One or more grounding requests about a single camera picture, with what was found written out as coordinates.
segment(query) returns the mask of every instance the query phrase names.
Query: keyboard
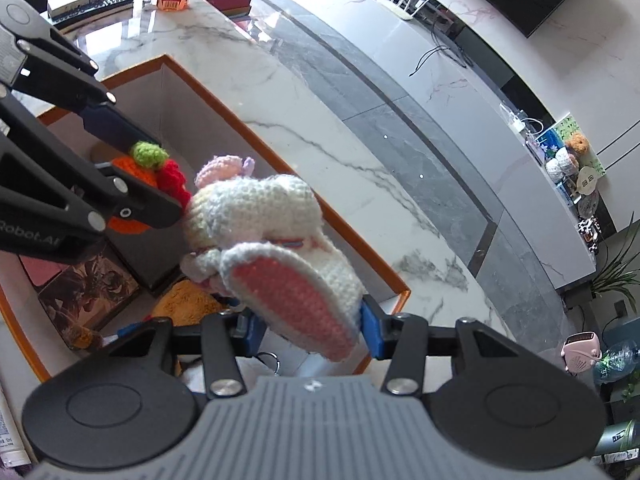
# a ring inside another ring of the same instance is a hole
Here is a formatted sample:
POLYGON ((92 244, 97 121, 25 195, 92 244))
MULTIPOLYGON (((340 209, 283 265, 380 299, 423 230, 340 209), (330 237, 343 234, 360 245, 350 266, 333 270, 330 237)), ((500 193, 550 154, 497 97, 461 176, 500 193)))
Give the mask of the keyboard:
POLYGON ((132 8, 133 0, 102 0, 98 3, 87 4, 70 10, 65 14, 60 14, 55 19, 50 18, 49 21, 64 34, 99 18, 132 8))

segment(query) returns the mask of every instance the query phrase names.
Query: white crocheted toy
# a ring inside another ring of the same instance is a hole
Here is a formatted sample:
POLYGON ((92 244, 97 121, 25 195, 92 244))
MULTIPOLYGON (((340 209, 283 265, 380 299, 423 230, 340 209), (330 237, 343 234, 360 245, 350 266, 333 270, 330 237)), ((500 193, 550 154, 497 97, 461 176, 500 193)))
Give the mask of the white crocheted toy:
POLYGON ((549 174, 554 184, 560 182, 564 176, 571 176, 578 173, 580 164, 574 155, 566 148, 560 148, 556 153, 556 158, 552 158, 545 164, 546 172, 549 174))
POLYGON ((322 233, 311 188, 288 174, 251 178, 253 165, 217 157, 196 177, 184 216, 194 252, 182 272, 235 296, 300 348, 341 361, 358 341, 364 287, 322 233))

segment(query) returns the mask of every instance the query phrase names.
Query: white box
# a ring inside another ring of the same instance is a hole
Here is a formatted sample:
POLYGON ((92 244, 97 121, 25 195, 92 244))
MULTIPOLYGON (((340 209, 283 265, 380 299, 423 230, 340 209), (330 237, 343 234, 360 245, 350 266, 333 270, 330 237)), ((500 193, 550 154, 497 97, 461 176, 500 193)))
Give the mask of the white box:
POLYGON ((49 0, 47 2, 47 10, 50 18, 57 18, 61 14, 65 14, 70 10, 87 4, 98 4, 103 0, 49 0))

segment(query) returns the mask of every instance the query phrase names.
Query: white marble surface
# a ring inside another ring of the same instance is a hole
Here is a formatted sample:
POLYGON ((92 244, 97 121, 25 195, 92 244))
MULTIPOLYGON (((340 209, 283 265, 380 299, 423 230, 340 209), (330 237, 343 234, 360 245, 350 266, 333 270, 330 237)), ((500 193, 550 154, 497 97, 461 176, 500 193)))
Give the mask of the white marble surface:
MULTIPOLYGON (((565 0, 530 38, 486 0, 438 1, 513 68, 556 120, 571 112, 596 152, 619 136, 618 142, 637 137, 629 129, 640 121, 640 0, 565 0)), ((611 146, 601 156, 613 161, 608 152, 625 148, 611 146)), ((615 189, 631 174, 621 168, 602 189, 618 229, 640 201, 638 193, 615 189)))
MULTIPOLYGON (((433 40, 422 25, 400 20, 376 0, 293 1, 369 56, 444 129, 515 220, 555 288, 594 272, 576 217, 472 70, 436 55, 409 76, 433 40)), ((296 18, 305 23, 305 16, 296 18)))
MULTIPOLYGON (((471 316, 511 336, 493 305, 391 174, 291 72, 203 0, 183 12, 112 16, 72 34, 98 78, 172 56, 305 179, 407 282, 405 310, 452 326, 471 316)), ((24 100, 34 112, 44 104, 24 100)), ((2 280, 3 288, 10 283, 2 280)), ((449 370, 436 369, 434 384, 449 370)), ((381 378, 383 368, 372 367, 381 378)))

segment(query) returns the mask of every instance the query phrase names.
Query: wall outlet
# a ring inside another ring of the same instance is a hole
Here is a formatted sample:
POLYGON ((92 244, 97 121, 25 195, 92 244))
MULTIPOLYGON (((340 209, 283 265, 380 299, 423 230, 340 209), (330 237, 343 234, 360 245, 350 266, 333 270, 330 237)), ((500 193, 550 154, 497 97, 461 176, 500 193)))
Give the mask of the wall outlet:
POLYGON ((616 316, 617 317, 625 317, 626 316, 625 300, 616 301, 616 303, 613 304, 613 308, 616 309, 616 316))

